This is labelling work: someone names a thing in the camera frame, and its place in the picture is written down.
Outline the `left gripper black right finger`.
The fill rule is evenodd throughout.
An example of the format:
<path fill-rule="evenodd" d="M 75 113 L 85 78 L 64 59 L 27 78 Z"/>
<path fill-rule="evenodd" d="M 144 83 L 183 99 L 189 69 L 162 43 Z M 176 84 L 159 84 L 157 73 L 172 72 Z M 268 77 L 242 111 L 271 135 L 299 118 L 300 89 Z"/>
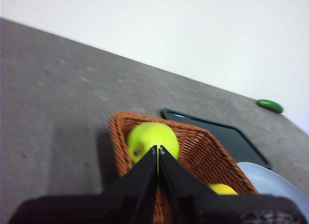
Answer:
<path fill-rule="evenodd" d="M 176 224 L 305 224 L 305 215 L 290 199 L 272 195 L 219 195 L 187 171 L 160 146 L 160 187 Z"/>

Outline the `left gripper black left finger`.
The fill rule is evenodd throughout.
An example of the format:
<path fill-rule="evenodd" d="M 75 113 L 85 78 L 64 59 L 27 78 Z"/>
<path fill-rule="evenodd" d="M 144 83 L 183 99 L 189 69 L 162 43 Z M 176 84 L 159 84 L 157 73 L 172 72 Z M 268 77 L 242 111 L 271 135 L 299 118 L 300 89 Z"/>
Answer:
<path fill-rule="evenodd" d="M 42 196 L 23 202 L 11 224 L 150 224 L 157 190 L 157 147 L 95 195 Z"/>

